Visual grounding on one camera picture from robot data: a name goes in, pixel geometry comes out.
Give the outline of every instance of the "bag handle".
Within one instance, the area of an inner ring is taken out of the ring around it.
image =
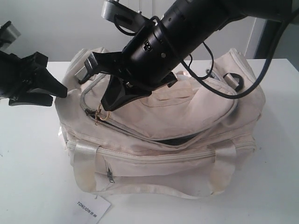
[[[222,193],[230,184],[235,172],[236,149],[231,140],[215,143],[215,163],[210,173],[211,195]],[[79,140],[74,150],[74,176],[78,187],[88,193],[100,196],[130,193],[156,193],[177,196],[186,199],[198,199],[202,196],[191,196],[176,189],[155,184],[126,184],[111,190],[97,191],[95,180],[95,157],[99,146],[85,140]]]

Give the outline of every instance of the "table surface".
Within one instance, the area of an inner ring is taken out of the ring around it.
[[[192,67],[205,70],[209,63]],[[259,74],[264,60],[249,63]],[[48,69],[61,80],[68,65],[52,62]],[[267,103],[254,131],[258,149],[222,195],[109,196],[112,206],[100,223],[299,223],[299,73],[287,60],[274,60],[262,88]],[[9,107],[2,100],[0,115],[0,223],[53,224],[57,201],[78,190],[57,138],[55,107]]]

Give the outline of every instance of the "white tag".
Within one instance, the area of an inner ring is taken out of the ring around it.
[[[104,198],[85,192],[69,194],[61,203],[55,221],[64,224],[97,224],[110,207]]]

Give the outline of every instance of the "bag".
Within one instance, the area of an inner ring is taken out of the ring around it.
[[[92,51],[81,50],[73,58],[62,81],[68,96],[55,101],[78,186],[102,196],[156,193],[196,199],[223,192],[256,148],[252,131],[265,104],[261,87],[239,100],[225,99],[182,71],[171,88],[106,112],[100,101],[109,75],[78,84]],[[212,75],[205,82],[230,95],[256,80],[235,49],[215,60]]]

